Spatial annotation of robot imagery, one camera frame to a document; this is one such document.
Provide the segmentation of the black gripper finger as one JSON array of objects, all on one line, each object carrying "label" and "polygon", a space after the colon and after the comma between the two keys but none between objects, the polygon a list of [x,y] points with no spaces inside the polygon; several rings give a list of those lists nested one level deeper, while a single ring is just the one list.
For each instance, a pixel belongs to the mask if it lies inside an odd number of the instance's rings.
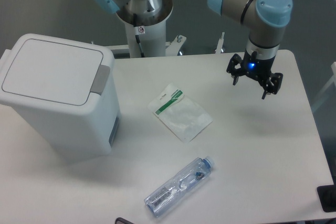
[{"label": "black gripper finger", "polygon": [[233,85],[235,86],[240,76],[243,75],[242,68],[236,68],[236,66],[242,63],[242,58],[239,54],[234,54],[229,60],[226,72],[233,78]]},{"label": "black gripper finger", "polygon": [[263,87],[264,92],[261,98],[264,100],[266,95],[277,94],[281,88],[282,79],[283,74],[277,72],[277,73],[271,73],[268,78],[263,80],[261,82],[261,86]]}]

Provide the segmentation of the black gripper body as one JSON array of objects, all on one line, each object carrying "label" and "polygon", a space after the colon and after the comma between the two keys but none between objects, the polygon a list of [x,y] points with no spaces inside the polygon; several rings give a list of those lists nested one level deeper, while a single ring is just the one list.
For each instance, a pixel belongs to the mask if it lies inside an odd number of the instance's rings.
[{"label": "black gripper body", "polygon": [[247,76],[253,80],[261,82],[270,76],[271,68],[275,60],[275,56],[270,59],[257,59],[253,57],[253,52],[247,52],[245,50],[244,58],[240,64],[242,68],[243,75]]}]

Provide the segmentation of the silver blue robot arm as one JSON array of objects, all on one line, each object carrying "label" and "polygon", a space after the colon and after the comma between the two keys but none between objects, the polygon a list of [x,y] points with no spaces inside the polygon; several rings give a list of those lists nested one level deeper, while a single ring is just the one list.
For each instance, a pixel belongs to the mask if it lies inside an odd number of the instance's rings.
[{"label": "silver blue robot arm", "polygon": [[271,68],[290,22],[292,0],[207,0],[207,6],[249,29],[244,55],[234,54],[226,69],[233,83],[247,76],[259,83],[264,97],[277,94],[283,74]]}]

